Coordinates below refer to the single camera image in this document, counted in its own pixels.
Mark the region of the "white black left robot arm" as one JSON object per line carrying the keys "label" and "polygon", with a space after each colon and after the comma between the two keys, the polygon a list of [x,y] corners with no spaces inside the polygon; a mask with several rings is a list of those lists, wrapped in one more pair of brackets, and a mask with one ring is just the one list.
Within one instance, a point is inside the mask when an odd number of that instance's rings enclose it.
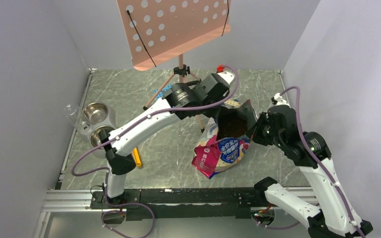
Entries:
{"label": "white black left robot arm", "polygon": [[141,115],[117,129],[99,132],[108,161],[109,172],[105,182],[103,202],[117,208],[123,201],[127,173],[135,169],[131,155],[134,148],[163,128],[185,118],[200,114],[214,115],[228,100],[230,86],[238,80],[236,73],[212,73],[204,80],[175,83]]}

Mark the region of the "pink pet food bag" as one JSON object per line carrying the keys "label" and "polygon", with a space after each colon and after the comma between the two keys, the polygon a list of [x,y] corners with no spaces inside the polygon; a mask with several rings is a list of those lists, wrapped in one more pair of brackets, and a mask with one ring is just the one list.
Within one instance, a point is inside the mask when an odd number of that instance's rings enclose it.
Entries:
{"label": "pink pet food bag", "polygon": [[225,124],[206,126],[194,148],[191,164],[210,179],[239,163],[251,145],[248,130],[256,121],[250,100],[230,109]]}

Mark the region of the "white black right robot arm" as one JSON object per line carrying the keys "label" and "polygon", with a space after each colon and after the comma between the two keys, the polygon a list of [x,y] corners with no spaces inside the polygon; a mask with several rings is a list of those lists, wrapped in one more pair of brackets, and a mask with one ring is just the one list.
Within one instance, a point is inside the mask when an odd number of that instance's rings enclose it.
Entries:
{"label": "white black right robot arm", "polygon": [[278,147],[302,172],[318,204],[312,205],[289,192],[275,179],[266,177],[254,185],[254,200],[282,208],[307,228],[312,238],[365,237],[373,230],[351,206],[339,182],[325,139],[304,132],[295,109],[277,93],[273,106],[262,112],[254,126],[253,142]]}

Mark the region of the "yellow plastic scoop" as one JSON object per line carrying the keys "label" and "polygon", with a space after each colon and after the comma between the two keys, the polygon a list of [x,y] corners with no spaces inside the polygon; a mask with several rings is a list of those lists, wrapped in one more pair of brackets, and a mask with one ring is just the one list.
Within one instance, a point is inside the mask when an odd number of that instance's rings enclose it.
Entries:
{"label": "yellow plastic scoop", "polygon": [[133,156],[133,159],[135,161],[136,166],[138,168],[141,168],[142,167],[142,161],[141,161],[140,154],[139,154],[139,151],[137,148],[133,149],[132,156]]}

